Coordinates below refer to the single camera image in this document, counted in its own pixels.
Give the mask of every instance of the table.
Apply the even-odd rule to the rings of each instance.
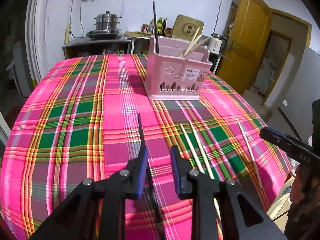
[[[167,239],[190,239],[191,201],[174,192],[171,145],[195,162],[179,127],[191,119],[216,179],[233,177],[267,210],[290,164],[278,147],[262,141],[261,118],[230,86],[209,74],[199,101],[152,101],[142,81],[147,57],[98,55],[57,63],[23,106],[4,154],[0,198],[4,218],[25,240],[84,178],[108,178],[137,156],[137,113],[148,147],[155,195]],[[264,186],[259,189],[239,130],[242,123]],[[153,212],[145,195],[126,201],[127,239],[156,239]]]

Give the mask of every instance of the electrical wire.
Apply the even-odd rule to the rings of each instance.
[[[213,33],[215,33],[216,27],[217,27],[217,24],[218,24],[218,17],[219,17],[219,14],[220,14],[221,4],[222,4],[222,0],[220,1],[219,10],[218,10],[218,14],[217,14],[217,21],[216,21],[216,25],[214,26]]]
[[[73,0],[71,0],[70,22],[71,22],[71,15],[72,15],[72,7],[73,7]]]
[[[70,31],[70,34],[72,35],[72,37],[74,37],[75,39],[80,39],[80,38],[84,38],[84,37],[75,37],[75,36],[73,36],[73,33],[72,33],[72,31]]]
[[[82,5],[82,1],[80,0],[80,24],[81,24],[82,33],[83,33],[83,36],[84,36],[84,30],[83,30],[82,21],[81,21],[81,5]]]
[[[286,212],[282,213],[280,216],[273,219],[273,221],[276,221],[278,218],[282,217],[283,215],[287,214],[288,212],[289,212],[289,210],[287,210]]]

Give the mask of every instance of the door handle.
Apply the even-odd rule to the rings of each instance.
[[[228,46],[228,52],[230,52],[232,49],[233,50],[236,50],[236,45],[234,44],[235,43],[235,41],[231,41],[230,43],[229,43],[229,46]]]

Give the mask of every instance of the stainless steel pot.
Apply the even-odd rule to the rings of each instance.
[[[96,30],[113,30],[117,28],[118,19],[122,18],[116,14],[107,11],[105,14],[100,14],[96,18]]]

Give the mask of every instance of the cooking bottle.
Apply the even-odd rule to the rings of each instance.
[[[162,23],[162,31],[161,31],[161,36],[164,36],[164,31],[165,31],[165,28],[167,27],[167,18],[164,18],[164,21]]]
[[[151,19],[149,25],[148,25],[148,30],[147,30],[147,34],[148,35],[153,35],[153,31],[155,29],[155,22],[154,22],[154,19]]]
[[[157,24],[157,32],[159,35],[161,35],[161,31],[162,31],[161,27],[162,27],[162,17],[159,18],[158,24]]]

